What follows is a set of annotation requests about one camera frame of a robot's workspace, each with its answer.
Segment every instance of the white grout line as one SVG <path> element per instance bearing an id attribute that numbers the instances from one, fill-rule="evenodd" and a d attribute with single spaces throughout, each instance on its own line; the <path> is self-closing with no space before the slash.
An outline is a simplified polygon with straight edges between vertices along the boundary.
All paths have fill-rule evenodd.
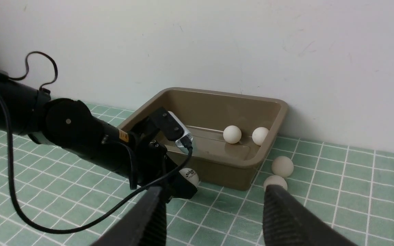
<path id="1" fill-rule="evenodd" d="M 372 169 L 372 178 L 370 184 L 370 195 L 369 195 L 369 208 L 367 210 L 367 225 L 366 225 L 366 240 L 364 241 L 364 245 L 367 246 L 368 236 L 369 235 L 369 223 L 370 223 L 370 209 L 372 207 L 372 191 L 373 191 L 373 175 L 375 173 L 375 155 L 376 151 L 373 151 L 373 169 Z"/>
<path id="2" fill-rule="evenodd" d="M 323 144 L 324 144 L 324 142 L 322 142 L 322 145 L 321 145 L 321 147 L 320 147 L 319 156 L 322 155 Z M 305 202 L 303 203 L 303 206 L 304 206 L 304 207 L 305 207 L 305 205 L 306 205 L 306 200 L 308 199 L 308 196 L 310 195 L 311 186 L 313 185 L 313 180 L 314 180 L 314 176 L 316 175 L 317 166 L 319 165 L 319 160 L 320 160 L 320 158 L 317 158 L 316 167 L 314 168 L 313 176 L 311 177 L 311 183 L 310 183 L 310 185 L 309 185 L 309 187 L 308 187 L 308 191 L 306 192 Z"/>
<path id="3" fill-rule="evenodd" d="M 335 202 L 335 210 L 334 210 L 334 214 L 333 214 L 333 218 L 332 218 L 332 224 L 331 224 L 331 228 L 333 228 L 334 224 L 335 224 L 335 218 L 337 216 L 337 209 L 338 209 L 338 202 L 340 200 L 340 194 L 341 194 L 341 187 L 343 186 L 343 177 L 344 177 L 344 172 L 346 169 L 346 162 L 347 162 L 347 156 L 349 154 L 349 146 L 347 147 L 346 150 L 346 157 L 344 158 L 344 164 L 343 164 L 343 173 L 341 175 L 341 179 L 340 179 L 340 187 L 338 188 L 338 195 L 337 195 L 337 200 Z"/>
<path id="4" fill-rule="evenodd" d="M 191 242 L 192 242 L 194 236 L 197 234 L 198 230 L 199 230 L 200 227 L 202 226 L 203 221 L 205 221 L 206 217 L 208 216 L 208 214 L 209 214 L 209 212 L 211 211 L 212 207 L 214 206 L 215 202 L 216 202 L 217 199 L 219 198 L 219 196 L 220 196 L 220 194 L 221 194 L 221 191 L 222 191 L 223 189 L 224 189 L 224 187 L 221 188 L 221 190 L 220 190 L 220 192 L 218 193 L 218 195 L 216 196 L 215 200 L 214 200 L 214 201 L 212 202 L 212 204 L 209 206 L 208 211 L 206 212 L 205 216 L 204 216 L 203 219 L 201 220 L 199 226 L 197 227 L 197 230 L 196 230 L 196 231 L 194 232 L 194 234 L 191 236 L 189 242 L 187 243 L 187 246 L 190 246 L 190 245 L 191 245 Z"/>

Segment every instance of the orange label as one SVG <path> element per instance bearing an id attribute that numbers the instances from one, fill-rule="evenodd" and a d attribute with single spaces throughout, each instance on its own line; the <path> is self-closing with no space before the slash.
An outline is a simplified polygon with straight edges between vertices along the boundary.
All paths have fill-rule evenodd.
<path id="1" fill-rule="evenodd" d="M 119 138 L 124 142 L 129 142 L 129 134 L 125 131 L 119 129 Z"/>

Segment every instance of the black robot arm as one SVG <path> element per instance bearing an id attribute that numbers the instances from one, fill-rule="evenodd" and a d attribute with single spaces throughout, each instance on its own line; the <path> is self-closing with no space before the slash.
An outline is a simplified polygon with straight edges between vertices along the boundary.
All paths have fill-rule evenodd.
<path id="1" fill-rule="evenodd" d="M 180 166 L 175 164 L 166 155 L 165 146 L 154 140 L 162 132 L 168 140 L 178 140 L 187 147 L 187 160 L 191 157 L 192 138 L 189 132 L 163 107 L 152 112 L 131 131 L 124 132 L 92 116 L 81 101 L 66 98 L 52 100 L 49 90 L 42 86 L 37 90 L 18 83 L 0 70 L 0 129 L 8 132 L 8 176 L 12 203 L 24 222 L 44 232 L 65 234 L 87 229 L 149 187 L 161 187 L 160 202 L 163 204 L 173 197 L 192 198 L 197 191 L 179 173 L 186 163 Z M 141 187 L 111 211 L 82 227 L 56 230 L 39 226 L 22 213 L 16 200 L 12 134 L 28 135 L 38 144 L 60 146 L 84 160 L 128 178 L 131 189 L 136 189 L 137 185 Z"/>

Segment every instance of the plastic tub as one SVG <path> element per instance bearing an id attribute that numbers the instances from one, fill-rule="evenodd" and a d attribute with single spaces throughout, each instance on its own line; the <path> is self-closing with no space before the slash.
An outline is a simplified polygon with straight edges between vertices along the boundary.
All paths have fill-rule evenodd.
<path id="1" fill-rule="evenodd" d="M 202 181 L 237 190 L 250 187 L 288 110 L 287 103 L 278 99 L 174 87 L 155 95 L 119 128 L 129 131 L 161 106 L 173 112 L 194 136 L 193 158 L 188 167 Z M 242 138 L 235 145 L 223 140 L 223 130 L 229 125 L 242 131 Z M 251 137 L 260 126 L 269 129 L 262 146 L 253 143 Z M 185 159 L 173 142 L 161 134 L 157 140 L 166 145 L 169 157 L 176 163 Z"/>

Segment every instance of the white ball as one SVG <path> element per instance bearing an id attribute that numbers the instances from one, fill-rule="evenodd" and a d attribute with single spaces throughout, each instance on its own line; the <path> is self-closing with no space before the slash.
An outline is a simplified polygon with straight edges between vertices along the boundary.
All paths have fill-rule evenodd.
<path id="1" fill-rule="evenodd" d="M 285 190 L 288 189 L 288 185 L 285 179 L 277 175 L 272 175 L 264 181 L 264 191 L 268 185 L 279 185 L 282 186 Z"/>
<path id="2" fill-rule="evenodd" d="M 228 126 L 223 131 L 223 138 L 232 145 L 238 143 L 241 139 L 241 130 L 237 126 Z"/>
<path id="3" fill-rule="evenodd" d="M 199 178 L 196 171 L 186 167 L 182 168 L 179 172 L 183 177 L 185 177 L 185 179 L 187 179 L 189 182 L 191 182 L 191 184 L 197 187 Z"/>
<path id="4" fill-rule="evenodd" d="M 265 127 L 258 127 L 252 133 L 252 140 L 256 145 L 261 146 L 267 137 L 268 129 Z"/>
<path id="5" fill-rule="evenodd" d="M 279 156 L 272 163 L 272 172 L 278 176 L 286 178 L 293 173 L 294 164 L 290 158 Z"/>

